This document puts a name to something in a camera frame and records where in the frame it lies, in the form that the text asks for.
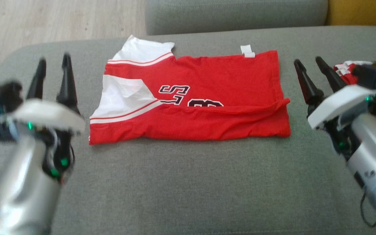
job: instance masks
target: green led light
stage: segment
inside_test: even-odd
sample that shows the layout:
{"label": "green led light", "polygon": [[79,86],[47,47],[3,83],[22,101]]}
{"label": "green led light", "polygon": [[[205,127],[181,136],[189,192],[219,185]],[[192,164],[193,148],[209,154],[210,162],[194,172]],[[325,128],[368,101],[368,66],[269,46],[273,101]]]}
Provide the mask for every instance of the green led light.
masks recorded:
{"label": "green led light", "polygon": [[61,159],[60,162],[61,162],[62,166],[68,166],[69,165],[68,159]]}
{"label": "green led light", "polygon": [[53,177],[59,177],[59,176],[60,176],[60,174],[59,174],[59,172],[56,170],[56,168],[52,168],[52,169],[50,169],[50,172],[52,173],[52,176],[53,176]]}

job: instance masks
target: gray cushion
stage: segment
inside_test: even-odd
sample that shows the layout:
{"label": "gray cushion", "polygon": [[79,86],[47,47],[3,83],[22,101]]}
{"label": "gray cushion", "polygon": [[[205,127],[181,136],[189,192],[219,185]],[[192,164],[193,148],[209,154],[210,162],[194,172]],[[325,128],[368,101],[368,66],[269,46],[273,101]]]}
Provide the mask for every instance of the gray cushion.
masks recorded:
{"label": "gray cushion", "polygon": [[148,35],[324,25],[327,0],[148,0]]}
{"label": "gray cushion", "polygon": [[[376,234],[361,220],[362,192],[336,156],[327,135],[312,131],[293,61],[327,94],[314,61],[376,61],[376,27],[336,26],[153,36],[176,43],[176,56],[240,54],[278,50],[281,85],[288,105],[289,138],[223,142],[138,139],[89,146],[73,140],[77,163],[59,201],[53,234]],[[19,78],[27,89],[40,56],[47,58],[45,98],[60,88],[64,51],[72,56],[79,109],[98,106],[102,74],[126,39],[27,46],[9,55],[0,81]],[[0,169],[13,146],[0,145]],[[375,213],[367,204],[368,219]]]}

